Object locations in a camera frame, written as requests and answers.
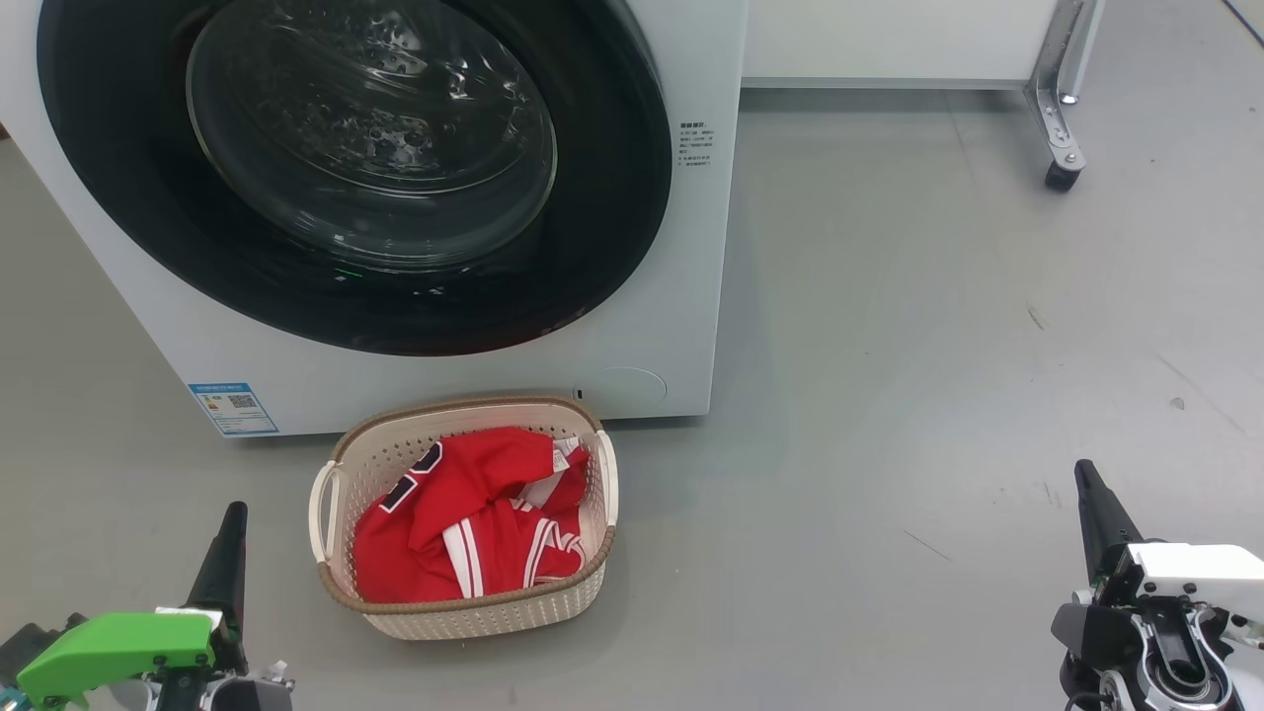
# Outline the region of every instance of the floor scratch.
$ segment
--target floor scratch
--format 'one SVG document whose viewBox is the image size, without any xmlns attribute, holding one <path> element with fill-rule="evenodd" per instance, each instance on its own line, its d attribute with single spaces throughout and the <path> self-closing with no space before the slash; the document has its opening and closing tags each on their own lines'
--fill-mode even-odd
<svg viewBox="0 0 1264 711">
<path fill-rule="evenodd" d="M 904 529 L 904 533 L 905 533 L 905 535 L 908 535 L 913 540 L 915 540 L 915 541 L 920 543 L 921 545 L 925 545 L 927 548 L 929 548 L 930 552 L 934 553 L 935 555 L 938 555 L 938 557 L 943 558 L 944 560 L 948 560 L 949 563 L 952 563 L 952 558 L 949 558 L 949 557 L 944 555 L 943 553 L 939 553 L 938 550 L 935 550 L 934 545 L 930 545 L 929 543 L 921 540 L 920 538 L 910 534 L 908 529 Z"/>
<path fill-rule="evenodd" d="M 1243 425 L 1239 425 L 1237 420 L 1235 420 L 1229 412 L 1221 410 L 1220 405 L 1216 405 L 1215 400 L 1212 400 L 1211 397 L 1207 397 L 1207 393 L 1203 392 L 1201 387 L 1198 387 L 1198 383 L 1196 383 L 1192 380 L 1189 380 L 1189 376 L 1182 373 L 1176 366 L 1172 364 L 1170 361 L 1168 361 L 1167 358 L 1164 358 L 1162 353 L 1159 353 L 1159 352 L 1155 350 L 1154 354 L 1159 357 L 1159 361 L 1163 362 L 1163 364 L 1167 366 L 1168 369 L 1170 369 L 1173 373 L 1176 373 L 1178 378 L 1181 378 L 1182 381 L 1184 381 L 1186 385 L 1188 385 L 1189 387 L 1192 387 L 1194 392 L 1197 392 L 1203 400 L 1206 400 L 1207 405 L 1211 405 L 1211 409 L 1215 410 L 1217 415 L 1220 415 L 1221 417 L 1224 417 L 1225 421 L 1229 423 L 1230 425 L 1234 425 L 1235 430 L 1240 431 L 1241 434 L 1246 434 L 1246 429 Z"/>
<path fill-rule="evenodd" d="M 1028 316 L 1031 316 L 1031 323 L 1035 324 L 1035 328 L 1044 330 L 1044 321 L 1040 320 L 1040 314 L 1030 304 L 1028 304 Z"/>
</svg>

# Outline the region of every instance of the brown basket rim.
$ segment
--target brown basket rim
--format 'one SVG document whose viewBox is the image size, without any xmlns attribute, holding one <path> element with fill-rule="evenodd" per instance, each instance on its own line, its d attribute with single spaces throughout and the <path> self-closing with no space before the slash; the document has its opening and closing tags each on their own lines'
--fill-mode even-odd
<svg viewBox="0 0 1264 711">
<path fill-rule="evenodd" d="M 568 397 L 555 397 L 550 395 L 544 396 L 504 396 L 504 397 L 474 397 L 465 400 L 453 400 L 445 402 L 435 402 L 432 405 L 422 405 L 416 407 L 403 407 L 399 410 L 392 410 L 388 412 L 382 412 L 380 415 L 374 415 L 356 425 L 354 429 L 348 430 L 337 444 L 334 447 L 332 459 L 337 463 L 343 462 L 343 454 L 346 453 L 348 447 L 358 436 L 368 431 L 369 429 L 388 423 L 392 420 L 399 420 L 403 417 L 412 417 L 416 415 L 426 415 L 430 412 L 442 412 L 447 410 L 465 410 L 473 407 L 484 407 L 488 405 L 560 405 L 574 410 L 575 412 L 583 415 L 588 424 L 593 426 L 594 431 L 602 431 L 602 421 L 593 416 L 583 405 L 570 400 Z M 605 538 L 602 540 L 602 545 L 597 549 L 597 553 L 588 560 L 588 564 L 580 568 L 575 574 L 562 578 L 560 581 L 547 582 L 545 584 L 533 586 L 523 590 L 513 590 L 509 592 L 502 592 L 498 595 L 489 595 L 484 597 L 471 597 L 469 600 L 442 600 L 439 602 L 412 602 L 412 603 L 377 603 L 377 602 L 364 602 L 363 600 L 356 600 L 346 592 L 334 581 L 334 573 L 330 571 L 327 562 L 320 562 L 316 564 L 316 569 L 320 573 L 320 579 L 325 583 L 325 590 L 329 592 L 330 597 L 335 602 L 351 610 L 359 612 L 360 615 L 427 615 L 435 612 L 461 612 L 465 610 L 478 610 L 483 607 L 493 607 L 495 605 L 504 605 L 509 602 L 522 602 L 526 600 L 533 600 L 536 597 L 546 597 L 550 595 L 556 595 L 570 590 L 579 583 L 593 577 L 593 573 L 605 564 L 605 558 L 611 554 L 611 547 L 614 545 L 614 526 L 605 526 Z"/>
</svg>

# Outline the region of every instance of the blue and white sticker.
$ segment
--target blue and white sticker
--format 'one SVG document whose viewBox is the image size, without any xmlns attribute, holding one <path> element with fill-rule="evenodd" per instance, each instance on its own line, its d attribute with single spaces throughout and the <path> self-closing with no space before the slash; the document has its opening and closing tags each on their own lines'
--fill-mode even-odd
<svg viewBox="0 0 1264 711">
<path fill-rule="evenodd" d="M 193 391 L 193 397 L 202 404 L 202 410 L 206 410 L 224 436 L 258 436 L 281 431 L 248 383 L 190 385 L 188 390 Z"/>
</svg>

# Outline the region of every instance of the metal leg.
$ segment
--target metal leg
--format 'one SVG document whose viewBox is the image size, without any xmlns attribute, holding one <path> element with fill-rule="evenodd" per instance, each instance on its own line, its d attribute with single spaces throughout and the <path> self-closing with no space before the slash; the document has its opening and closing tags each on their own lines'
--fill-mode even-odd
<svg viewBox="0 0 1264 711">
<path fill-rule="evenodd" d="M 1058 0 L 1053 20 L 1049 23 L 1049 33 L 1044 38 L 1044 47 L 1040 48 L 1031 80 L 1024 90 L 1053 154 L 1053 163 L 1049 164 L 1049 172 L 1044 177 L 1044 183 L 1053 190 L 1071 190 L 1079 172 L 1085 170 L 1085 157 L 1079 152 L 1079 144 L 1076 143 L 1071 127 L 1062 115 L 1059 78 L 1067 73 L 1068 78 L 1074 80 L 1082 72 L 1091 46 L 1090 30 L 1095 27 L 1090 19 L 1095 15 L 1100 1 Z"/>
</svg>

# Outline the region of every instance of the washing machine drum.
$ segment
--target washing machine drum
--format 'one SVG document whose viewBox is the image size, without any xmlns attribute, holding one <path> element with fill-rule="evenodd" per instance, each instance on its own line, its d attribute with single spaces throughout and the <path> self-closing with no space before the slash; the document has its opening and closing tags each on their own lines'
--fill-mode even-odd
<svg viewBox="0 0 1264 711">
<path fill-rule="evenodd" d="M 206 296 L 474 353 L 578 319 L 659 230 L 671 130 L 616 3 L 47 0 L 39 78 L 92 196 Z"/>
</svg>

